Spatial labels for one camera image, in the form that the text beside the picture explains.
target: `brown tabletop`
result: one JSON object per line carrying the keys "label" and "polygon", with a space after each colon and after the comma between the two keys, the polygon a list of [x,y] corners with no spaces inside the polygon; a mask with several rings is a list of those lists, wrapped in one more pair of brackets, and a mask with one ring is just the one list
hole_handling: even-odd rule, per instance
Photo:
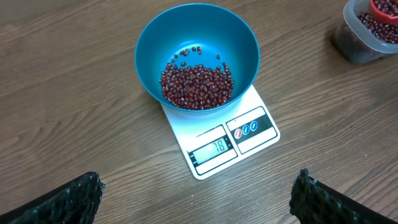
{"label": "brown tabletop", "polygon": [[254,86],[282,137],[193,178],[133,63],[144,26],[184,2],[0,1],[0,213],[95,170],[108,184],[95,223],[298,223],[290,190],[306,167],[398,221],[398,58],[340,56],[345,0],[211,1],[257,35]]}

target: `blue bowl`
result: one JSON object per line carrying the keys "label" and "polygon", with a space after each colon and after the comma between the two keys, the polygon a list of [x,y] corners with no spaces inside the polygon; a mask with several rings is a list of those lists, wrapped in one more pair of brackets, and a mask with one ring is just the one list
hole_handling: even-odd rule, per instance
{"label": "blue bowl", "polygon": [[[200,46],[202,54],[192,51]],[[187,56],[181,50],[189,49]],[[204,64],[216,68],[226,62],[235,81],[232,98],[217,108],[186,110],[173,106],[162,95],[159,83],[167,62],[177,54],[175,63],[187,66]],[[138,77],[144,88],[159,102],[187,112],[218,110],[240,98],[256,78],[260,66],[260,48],[250,27],[235,13],[204,3],[184,4],[155,17],[138,38],[135,52]]]}

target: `wooden table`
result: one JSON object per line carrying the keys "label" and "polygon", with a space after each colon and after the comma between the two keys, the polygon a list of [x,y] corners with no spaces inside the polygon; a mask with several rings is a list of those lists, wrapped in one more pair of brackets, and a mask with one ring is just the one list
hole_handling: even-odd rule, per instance
{"label": "wooden table", "polygon": [[254,86],[282,137],[198,181],[133,64],[144,26],[184,1],[1,1],[0,213],[95,170],[108,184],[95,223],[298,223],[306,167],[398,221],[398,58],[340,56],[345,2],[212,1],[256,33]]}

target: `white scale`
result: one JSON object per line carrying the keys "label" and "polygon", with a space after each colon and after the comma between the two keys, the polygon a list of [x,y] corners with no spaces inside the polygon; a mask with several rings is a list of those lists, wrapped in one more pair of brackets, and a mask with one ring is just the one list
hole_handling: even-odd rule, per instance
{"label": "white scale", "polygon": [[280,132],[253,86],[216,112],[162,105],[193,176],[203,180],[275,144]]}

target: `red button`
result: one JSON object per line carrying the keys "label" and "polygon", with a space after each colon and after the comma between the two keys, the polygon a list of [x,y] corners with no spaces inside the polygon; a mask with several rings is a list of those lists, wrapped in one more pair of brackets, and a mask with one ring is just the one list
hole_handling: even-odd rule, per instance
{"label": "red button", "polygon": [[242,130],[240,130],[239,128],[237,130],[235,130],[234,136],[235,136],[235,139],[241,138]]}

